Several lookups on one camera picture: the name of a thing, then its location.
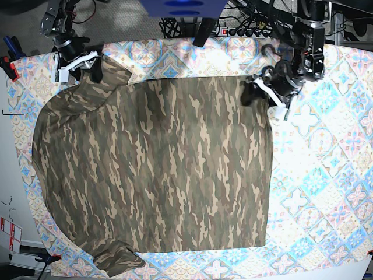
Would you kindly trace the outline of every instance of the tiled pattern fabric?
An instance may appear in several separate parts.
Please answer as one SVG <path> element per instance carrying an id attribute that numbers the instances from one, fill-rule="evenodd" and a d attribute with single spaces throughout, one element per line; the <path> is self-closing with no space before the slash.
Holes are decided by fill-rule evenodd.
<path id="1" fill-rule="evenodd" d="M 190 39 L 106 45 L 104 52 L 146 79 L 250 75 L 275 58 L 260 55 L 268 41 Z M 253 278 L 317 270 L 360 261 L 373 249 L 373 54 L 327 45 L 326 76 L 307 82 L 291 122 L 272 118 L 273 173 L 266 245 L 219 251 L 141 254 L 146 266 L 118 279 Z M 68 85 L 51 82 L 53 55 L 15 62 L 21 78 L 7 81 L 13 134 L 24 187 L 54 276 L 107 277 L 74 246 L 45 208 L 31 166 L 40 109 Z"/>

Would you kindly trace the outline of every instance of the camouflage long-sleeve shirt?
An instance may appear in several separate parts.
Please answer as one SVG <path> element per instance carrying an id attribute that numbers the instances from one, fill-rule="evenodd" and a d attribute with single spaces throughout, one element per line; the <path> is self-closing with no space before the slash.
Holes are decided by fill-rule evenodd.
<path id="1" fill-rule="evenodd" d="M 245 77 L 151 80 L 104 57 L 103 80 L 42 109 L 33 165 L 62 232 L 109 276 L 135 252 L 265 244 L 273 141 L 267 101 L 239 104 Z"/>

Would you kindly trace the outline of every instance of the blue device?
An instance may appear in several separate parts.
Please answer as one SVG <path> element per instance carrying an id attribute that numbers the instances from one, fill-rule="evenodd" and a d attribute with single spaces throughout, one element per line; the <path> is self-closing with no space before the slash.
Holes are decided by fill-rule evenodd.
<path id="1" fill-rule="evenodd" d="M 219 18 L 228 0 L 140 0 L 154 18 Z"/>

